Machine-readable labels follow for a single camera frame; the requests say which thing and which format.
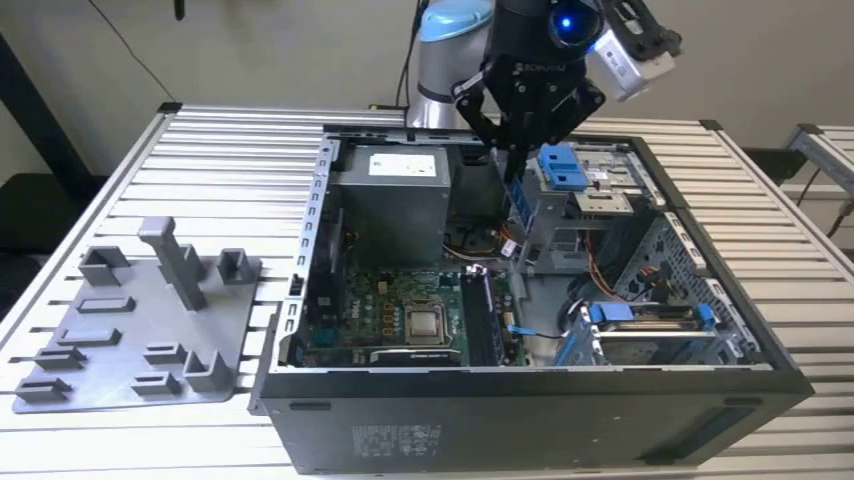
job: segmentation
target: green circuit board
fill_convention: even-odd
[[[494,278],[494,305],[499,318],[515,310],[507,280]],[[355,271],[347,275],[343,319],[332,334],[312,327],[310,362],[316,366],[358,367],[371,351],[389,348],[447,348],[461,352],[469,365],[469,339],[459,288],[461,274],[438,271]],[[431,305],[442,311],[443,340],[430,345],[407,342],[407,306]]]

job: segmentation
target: label sticker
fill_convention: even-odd
[[[594,180],[607,180],[609,174],[599,170],[587,170],[587,177],[593,178]]]
[[[437,159],[433,155],[375,153],[371,155],[369,175],[381,177],[435,177]]]
[[[355,454],[361,457],[435,457],[442,425],[357,425]]]
[[[514,242],[513,240],[507,239],[507,242],[505,243],[505,246],[502,247],[502,255],[505,255],[507,258],[510,258],[513,256],[513,252],[517,250],[517,242]]]

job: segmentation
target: open computer tower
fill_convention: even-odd
[[[327,126],[250,410],[306,474],[697,465],[812,393],[633,137]]]

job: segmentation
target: light blue robot arm cap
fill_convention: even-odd
[[[422,16],[422,42],[438,42],[473,31],[493,18],[490,0],[439,0]]]

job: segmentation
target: aluminum rail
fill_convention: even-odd
[[[199,106],[156,116],[0,323],[0,473],[60,480],[296,477],[268,419],[246,408],[272,302],[287,292],[324,123],[399,125],[402,118],[398,112]],[[695,470],[589,475],[854,478],[854,266],[723,131],[693,121],[594,119],[579,132],[645,138],[817,390]],[[179,241],[192,242],[200,255],[228,246],[264,259],[235,397],[220,404],[15,415],[11,391],[80,287],[83,251],[120,245],[130,256],[151,255],[135,237],[150,215],[176,217]],[[551,479],[570,473],[465,477]]]

